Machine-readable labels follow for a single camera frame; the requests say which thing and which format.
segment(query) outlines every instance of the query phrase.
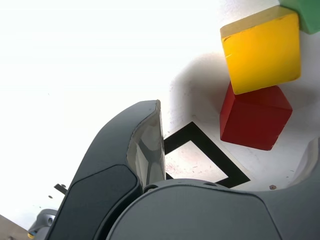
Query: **yellow wooden block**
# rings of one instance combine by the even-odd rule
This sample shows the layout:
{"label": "yellow wooden block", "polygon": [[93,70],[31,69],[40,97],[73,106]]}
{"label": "yellow wooden block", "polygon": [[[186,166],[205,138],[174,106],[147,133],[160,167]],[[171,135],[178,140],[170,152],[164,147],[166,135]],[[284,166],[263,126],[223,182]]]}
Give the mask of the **yellow wooden block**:
{"label": "yellow wooden block", "polygon": [[299,18],[274,6],[220,29],[234,94],[300,77]]}

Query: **white surface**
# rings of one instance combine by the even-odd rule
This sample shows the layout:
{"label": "white surface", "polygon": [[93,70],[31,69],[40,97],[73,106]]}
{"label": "white surface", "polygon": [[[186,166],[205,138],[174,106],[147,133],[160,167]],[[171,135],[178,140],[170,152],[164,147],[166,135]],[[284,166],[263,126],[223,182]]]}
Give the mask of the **white surface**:
{"label": "white surface", "polygon": [[165,170],[174,179],[216,183],[228,177],[192,141],[165,156]]}
{"label": "white surface", "polygon": [[[272,151],[220,142],[218,134],[229,81],[219,29],[277,4],[1,1],[0,214],[27,229],[40,207],[58,208],[63,195],[53,186],[68,187],[101,127],[140,100],[161,100],[165,136],[192,116],[200,120],[247,169],[251,185],[291,178],[320,135],[319,33],[301,34],[302,77],[281,86],[294,112]],[[204,88],[213,104],[195,107]]]}

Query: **red wooden block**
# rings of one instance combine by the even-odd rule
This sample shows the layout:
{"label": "red wooden block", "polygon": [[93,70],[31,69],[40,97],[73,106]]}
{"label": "red wooden block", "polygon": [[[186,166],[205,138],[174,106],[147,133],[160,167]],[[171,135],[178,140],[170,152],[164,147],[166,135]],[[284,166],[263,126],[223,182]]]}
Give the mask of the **red wooden block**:
{"label": "red wooden block", "polygon": [[292,113],[278,86],[235,95],[231,84],[220,112],[220,139],[271,150]]}

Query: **cube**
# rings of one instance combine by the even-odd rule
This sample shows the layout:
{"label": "cube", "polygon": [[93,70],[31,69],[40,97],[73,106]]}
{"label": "cube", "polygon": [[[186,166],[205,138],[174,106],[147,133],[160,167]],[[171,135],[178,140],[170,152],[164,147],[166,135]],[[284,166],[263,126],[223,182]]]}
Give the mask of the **cube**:
{"label": "cube", "polygon": [[220,112],[222,141],[271,150],[292,113],[278,86],[235,95],[229,84]]}
{"label": "cube", "polygon": [[234,93],[293,81],[301,75],[299,19],[274,6],[220,29]]}
{"label": "cube", "polygon": [[315,34],[320,31],[319,0],[280,0],[280,4],[298,12],[302,31],[307,34]]}

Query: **green wooden block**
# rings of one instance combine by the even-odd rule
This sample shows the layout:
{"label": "green wooden block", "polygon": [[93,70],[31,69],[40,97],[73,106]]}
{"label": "green wooden block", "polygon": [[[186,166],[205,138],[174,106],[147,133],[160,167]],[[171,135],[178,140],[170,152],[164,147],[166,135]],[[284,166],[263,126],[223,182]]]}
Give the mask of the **green wooden block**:
{"label": "green wooden block", "polygon": [[300,29],[307,34],[320,31],[320,0],[279,0],[280,5],[299,14]]}

